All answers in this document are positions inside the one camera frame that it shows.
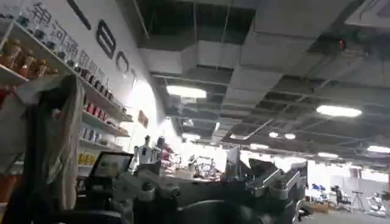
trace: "ceiling duct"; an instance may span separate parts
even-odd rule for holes
[[[366,0],[346,20],[346,24],[390,28],[390,1]]]
[[[254,108],[350,2],[261,1],[227,88],[222,113],[225,105],[245,103]]]

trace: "machine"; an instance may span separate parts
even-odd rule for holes
[[[36,214],[45,223],[294,223],[307,215],[306,178],[275,166],[251,180],[203,183],[160,177],[153,164],[129,172],[131,154],[101,152],[76,207]]]

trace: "floor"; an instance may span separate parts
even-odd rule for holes
[[[385,224],[390,223],[390,219],[373,217],[367,214],[351,214],[348,212],[330,211],[329,214],[315,213],[308,218],[303,218],[301,224]]]

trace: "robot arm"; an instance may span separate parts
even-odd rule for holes
[[[127,172],[118,177],[115,181],[113,198],[116,201],[134,198],[139,198],[142,201],[152,201],[156,190],[164,198],[179,195],[178,185],[165,181],[150,170],[140,170],[137,176]]]

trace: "tripod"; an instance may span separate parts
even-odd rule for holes
[[[352,204],[351,204],[351,213],[353,213],[353,205],[355,204],[356,201],[358,202],[358,209],[365,211],[364,206],[363,206],[363,202],[361,202],[361,197],[360,197],[360,195],[362,195],[363,192],[352,191],[352,194],[355,194],[355,198],[353,199]]]

